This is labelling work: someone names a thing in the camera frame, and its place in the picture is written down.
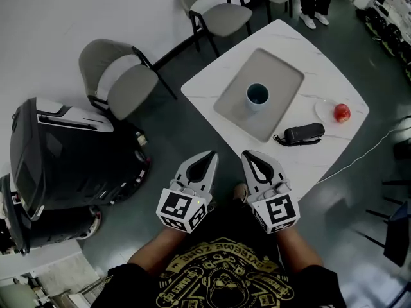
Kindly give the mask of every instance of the white marker cube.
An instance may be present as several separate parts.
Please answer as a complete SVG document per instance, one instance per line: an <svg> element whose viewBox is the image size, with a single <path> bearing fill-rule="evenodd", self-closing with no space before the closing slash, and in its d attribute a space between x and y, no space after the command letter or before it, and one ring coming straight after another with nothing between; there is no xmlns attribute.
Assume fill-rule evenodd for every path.
<svg viewBox="0 0 411 308"><path fill-rule="evenodd" d="M290 193L254 202L251 207L253 215L268 234L293 226L300 219L298 202Z"/></svg>
<svg viewBox="0 0 411 308"><path fill-rule="evenodd" d="M203 198L163 189L155 212L166 226L191 233L207 214Z"/></svg>

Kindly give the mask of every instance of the yellow graphic print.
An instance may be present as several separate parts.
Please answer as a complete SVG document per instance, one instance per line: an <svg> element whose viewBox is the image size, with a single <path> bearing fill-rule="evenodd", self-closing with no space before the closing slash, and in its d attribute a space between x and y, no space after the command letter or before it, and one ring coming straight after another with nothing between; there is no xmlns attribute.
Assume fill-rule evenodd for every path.
<svg viewBox="0 0 411 308"><path fill-rule="evenodd" d="M280 308L294 297L279 266L224 237L176 256L160 275L160 308Z"/></svg>

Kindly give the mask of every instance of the white marble table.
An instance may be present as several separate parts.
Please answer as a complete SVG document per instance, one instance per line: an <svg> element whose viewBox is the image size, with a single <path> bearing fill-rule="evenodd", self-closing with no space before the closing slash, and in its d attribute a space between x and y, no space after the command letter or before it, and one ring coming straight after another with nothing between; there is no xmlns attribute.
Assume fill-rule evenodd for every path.
<svg viewBox="0 0 411 308"><path fill-rule="evenodd" d="M284 147L274 140L259 142L216 113L213 105L256 48L278 56L305 74L289 109L275 129L319 123L314 109L323 98L345 103L351 119L324 124L322 141L312 146ZM345 76L313 44L281 20L276 20L233 47L182 86L181 91L240 157L255 150L276 158L291 180L293 195L301 199L333 165L364 122L369 108Z"/></svg>

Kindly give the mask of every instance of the gray tray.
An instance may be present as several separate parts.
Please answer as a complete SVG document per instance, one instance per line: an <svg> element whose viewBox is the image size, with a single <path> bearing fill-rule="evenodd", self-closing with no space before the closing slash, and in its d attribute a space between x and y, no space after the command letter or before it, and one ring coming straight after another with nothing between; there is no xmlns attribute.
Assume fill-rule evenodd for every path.
<svg viewBox="0 0 411 308"><path fill-rule="evenodd" d="M214 104L214 110L261 142L268 142L299 90L304 74L263 49L256 49ZM250 110L245 93L253 83L270 91L258 112Z"/></svg>

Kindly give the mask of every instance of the forearm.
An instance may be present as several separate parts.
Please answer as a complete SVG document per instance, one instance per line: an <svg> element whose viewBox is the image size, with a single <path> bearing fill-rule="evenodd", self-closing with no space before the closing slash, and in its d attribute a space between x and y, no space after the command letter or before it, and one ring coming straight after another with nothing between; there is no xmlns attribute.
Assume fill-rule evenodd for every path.
<svg viewBox="0 0 411 308"><path fill-rule="evenodd" d="M129 264L137 264L151 276L157 276L169 261L178 245L187 233L172 228L164 228L159 235L128 260Z"/></svg>
<svg viewBox="0 0 411 308"><path fill-rule="evenodd" d="M295 227L282 230L277 235L281 258L292 273L312 265L322 266L317 252L300 236Z"/></svg>

